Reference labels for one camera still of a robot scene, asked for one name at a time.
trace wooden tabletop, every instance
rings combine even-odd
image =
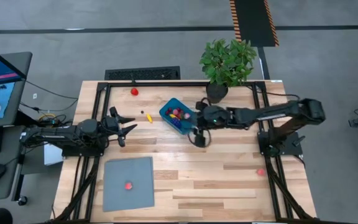
[[[97,84],[97,81],[83,82],[74,117],[75,124],[91,117]],[[282,82],[266,81],[266,86],[268,92],[284,93]],[[137,123],[138,126],[128,134],[126,147],[110,144],[101,157],[91,222],[275,220],[267,177],[256,173],[257,169],[265,168],[264,158],[259,153],[256,124],[248,131],[211,131],[211,145],[197,148],[191,145],[186,136],[178,134],[162,121],[158,112],[173,97],[195,110],[196,101],[206,96],[205,87],[138,87],[138,96],[132,96],[130,89],[111,89],[109,107],[114,105],[121,116],[136,118],[127,125]],[[285,97],[269,95],[271,105],[286,101]],[[101,117],[102,105],[103,100],[98,119]],[[254,108],[252,92],[243,86],[230,88],[219,105]],[[149,113],[153,123],[149,123],[141,111]],[[280,119],[275,124],[281,125],[283,122],[285,119]],[[112,159],[148,156],[153,157],[155,206],[103,212],[104,163]],[[70,202],[77,160],[77,157],[71,157],[63,163],[54,203],[57,215]],[[315,216],[303,165],[292,156],[282,156],[282,160],[289,191],[306,212]],[[279,190],[277,192],[282,217],[285,217],[282,195]],[[85,193],[83,197],[80,217],[85,214],[87,195]]]

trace gray floor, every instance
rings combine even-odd
[[[277,26],[358,25],[358,1],[270,0]],[[223,0],[0,0],[0,29],[68,29],[231,25]],[[358,223],[358,129],[347,120],[358,108],[358,30],[278,31],[280,46],[265,48],[271,79],[287,93],[316,98],[327,120],[304,128],[306,171],[317,214],[323,220]],[[102,80],[104,70],[179,65],[182,79],[203,78],[198,59],[205,42],[231,39],[233,32],[150,32],[108,34],[0,34],[0,54],[31,51],[29,80],[70,96],[81,81]],[[259,63],[251,79],[261,79]],[[33,93],[38,98],[33,100]],[[60,109],[70,100],[26,86],[22,101]],[[23,109],[33,117],[37,113]],[[65,111],[69,117],[74,108]],[[14,223],[49,218],[59,166],[25,179],[28,206],[0,200]],[[41,197],[36,197],[41,188]]]

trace small yellow object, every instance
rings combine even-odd
[[[153,123],[153,119],[152,119],[152,117],[147,113],[146,114],[146,116],[147,116],[147,119],[149,120],[149,122],[150,123]]]

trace blue plastic bin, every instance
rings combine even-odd
[[[177,128],[175,125],[173,125],[170,120],[172,119],[169,115],[165,115],[165,112],[168,110],[168,108],[172,108],[172,110],[176,108],[182,109],[185,113],[190,114],[190,118],[193,118],[195,116],[194,112],[190,110],[187,106],[185,106],[182,102],[180,102],[176,98],[172,98],[170,101],[168,101],[167,104],[165,104],[160,109],[160,116],[162,119],[164,119],[170,126],[175,128],[180,134],[187,134],[191,131],[191,127],[193,126],[190,121],[184,121],[180,120],[181,122],[181,128]]]

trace black plant pot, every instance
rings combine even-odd
[[[228,91],[229,88],[226,85],[218,85],[216,82],[206,85],[206,95],[211,103],[219,103]]]

